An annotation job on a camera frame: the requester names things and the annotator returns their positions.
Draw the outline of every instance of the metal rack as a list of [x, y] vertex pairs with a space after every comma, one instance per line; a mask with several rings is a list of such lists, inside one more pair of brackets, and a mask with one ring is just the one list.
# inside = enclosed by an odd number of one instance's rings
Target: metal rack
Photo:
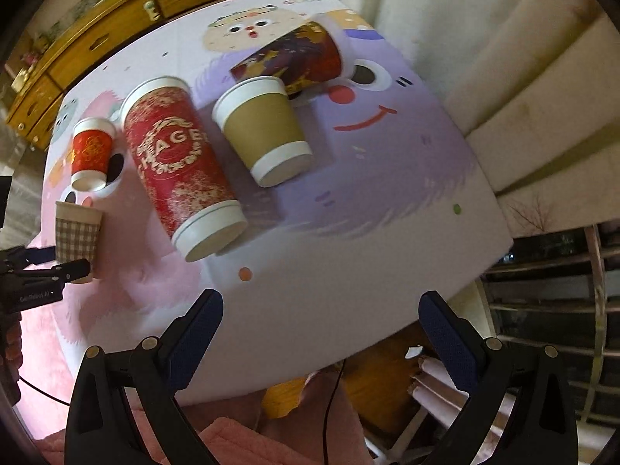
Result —
[[[487, 271], [486, 277], [484, 278], [484, 285], [494, 326], [498, 331], [497, 337], [500, 338], [500, 340], [529, 346], [553, 344], [559, 351], [568, 355], [579, 355], [591, 358], [589, 381], [569, 381], [572, 388], [586, 392], [585, 402], [575, 405], [575, 408], [577, 408], [576, 413], [583, 422], [590, 421], [604, 425], [619, 426], [620, 413], [615, 415], [598, 414], [593, 408], [596, 397], [601, 394], [604, 396], [620, 397], [620, 386], [601, 384], [601, 375], [603, 373], [605, 361], [607, 359], [620, 359], [619, 349], [607, 347], [608, 315], [610, 315], [610, 313], [620, 312], [620, 301], [609, 301], [606, 290], [605, 270], [605, 260], [620, 255], [620, 246], [601, 246], [599, 228], [596, 225], [584, 227], [584, 234], [585, 241], [587, 242], [587, 253], [578, 253], [537, 262], [523, 262], [519, 264], [499, 263]], [[581, 276], [591, 277], [591, 280], [589, 280], [590, 294], [583, 296], [582, 299], [549, 299], [546, 300], [546, 302], [541, 302], [541, 299], [538, 299], [537, 302], [528, 302], [528, 296], [523, 295], [519, 300], [525, 300], [526, 302], [511, 303], [502, 299], [498, 300], [494, 296], [493, 287], [495, 286], [495, 288], [497, 288], [497, 283], [510, 284], [514, 281], [528, 279], [530, 274], [535, 274], [536, 279], [529, 283], [535, 284], [538, 281], [551, 281], [552, 277], [555, 276], [545, 276], [545, 272], [549, 273], [550, 270], [553, 270], [557, 273], [558, 268], [563, 268], [564, 271], [570, 273], [571, 266], [575, 266], [576, 264], [583, 265], [588, 262], [590, 263], [590, 274], [585, 275], [582, 272], [583, 267], [579, 269], [581, 271]], [[548, 337], [549, 342], [533, 340], [528, 337], [516, 337], [518, 334], [505, 334], [502, 330], [503, 322], [500, 316], [501, 313], [554, 313], [555, 315], [565, 314], [572, 316], [576, 314], [593, 315], [594, 331], [591, 331], [593, 332], [593, 344], [590, 347], [582, 347], [562, 344], [562, 341], [556, 343], [554, 342], [554, 336], [556, 336], [555, 339], [557, 339], [557, 335], [554, 334], [554, 330], [551, 328], [543, 332], [545, 339]]]

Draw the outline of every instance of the red paper cup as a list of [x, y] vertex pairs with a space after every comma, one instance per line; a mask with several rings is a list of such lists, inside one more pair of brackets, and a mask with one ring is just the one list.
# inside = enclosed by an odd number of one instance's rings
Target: red paper cup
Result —
[[107, 119], [89, 117], [73, 128], [71, 186], [80, 192], [101, 190], [106, 184], [108, 161], [116, 128]]
[[136, 87], [121, 106], [121, 124], [157, 215], [185, 260], [194, 262], [247, 227], [181, 79]]
[[350, 78], [355, 57], [344, 30], [325, 14], [317, 14], [232, 67], [237, 82], [278, 77], [288, 95], [338, 77]]

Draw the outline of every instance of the cartoon smile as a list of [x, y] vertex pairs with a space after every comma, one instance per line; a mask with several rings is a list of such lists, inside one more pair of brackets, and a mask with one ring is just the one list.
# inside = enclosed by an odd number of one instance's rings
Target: cartoon smile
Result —
[[336, 131], [355, 131], [356, 129], [363, 129], [364, 127], [372, 126], [375, 122], [379, 122], [383, 117], [385, 117], [386, 113], [398, 113], [398, 111], [393, 108], [386, 108], [383, 105], [379, 105], [379, 113], [370, 117], [370, 119], [365, 120], [364, 122], [359, 122], [357, 124], [353, 124], [351, 126], [336, 126], [334, 130]]

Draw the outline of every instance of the white cup base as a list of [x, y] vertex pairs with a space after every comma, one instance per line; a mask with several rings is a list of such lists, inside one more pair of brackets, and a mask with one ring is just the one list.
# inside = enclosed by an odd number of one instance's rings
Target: white cup base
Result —
[[78, 192], [96, 192], [105, 187], [107, 176], [101, 171], [82, 170], [71, 175], [71, 186]]
[[305, 141], [280, 145], [263, 155], [250, 170], [261, 187], [273, 187], [307, 171], [312, 165], [312, 150]]
[[175, 231], [172, 244], [195, 262], [220, 251], [246, 230], [247, 220], [238, 201], [223, 201], [188, 218]]

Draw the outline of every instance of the curtain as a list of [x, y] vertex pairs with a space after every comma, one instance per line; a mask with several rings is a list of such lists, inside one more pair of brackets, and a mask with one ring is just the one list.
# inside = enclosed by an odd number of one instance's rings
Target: curtain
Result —
[[[410, 388], [411, 395], [442, 426], [448, 428], [456, 419], [469, 396], [467, 393], [456, 389], [446, 368], [439, 360], [421, 358], [419, 363], [422, 372], [413, 378], [413, 385]], [[473, 463], [480, 463], [492, 455], [514, 405], [515, 397], [506, 394]], [[578, 422], [579, 463], [591, 463], [605, 447], [613, 433], [612, 429]]]
[[0, 174], [13, 177], [4, 227], [0, 229], [0, 250], [27, 245], [41, 230], [45, 155], [27, 147], [26, 141], [0, 122]]
[[620, 34], [595, 0], [342, 0], [443, 101], [514, 237], [620, 217]]

